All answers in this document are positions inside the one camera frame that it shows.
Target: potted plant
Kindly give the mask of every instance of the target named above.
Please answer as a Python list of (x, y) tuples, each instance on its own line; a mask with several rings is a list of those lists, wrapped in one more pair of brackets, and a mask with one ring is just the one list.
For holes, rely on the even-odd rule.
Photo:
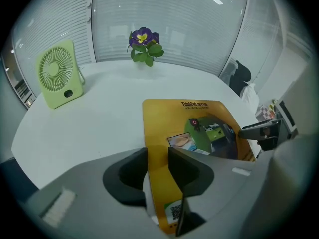
[(160, 46), (160, 35), (152, 33), (148, 28), (141, 27), (130, 33), (129, 47), (131, 50), (131, 58), (134, 62), (145, 62), (148, 66), (152, 66), (154, 57), (161, 57), (164, 54), (162, 46)]

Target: white round table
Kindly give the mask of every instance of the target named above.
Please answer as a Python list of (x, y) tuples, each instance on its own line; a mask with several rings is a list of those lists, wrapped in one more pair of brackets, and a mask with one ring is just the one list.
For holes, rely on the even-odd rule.
[[(240, 127), (258, 122), (224, 82), (200, 70), (160, 62), (139, 69), (125, 60), (88, 64), (81, 71), (83, 96), (53, 110), (39, 95), (16, 132), (12, 152), (40, 189), (75, 165), (144, 147), (145, 99), (219, 100)], [(196, 88), (187, 87), (194, 82)], [(257, 156), (257, 142), (250, 145)]]

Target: qr code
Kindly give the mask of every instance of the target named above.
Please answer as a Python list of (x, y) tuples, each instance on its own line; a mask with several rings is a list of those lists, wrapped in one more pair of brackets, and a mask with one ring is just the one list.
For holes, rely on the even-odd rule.
[(179, 214), (180, 214), (181, 205), (176, 205), (174, 207), (171, 207), (170, 209), (171, 209), (171, 213), (173, 215), (173, 220), (178, 220)]

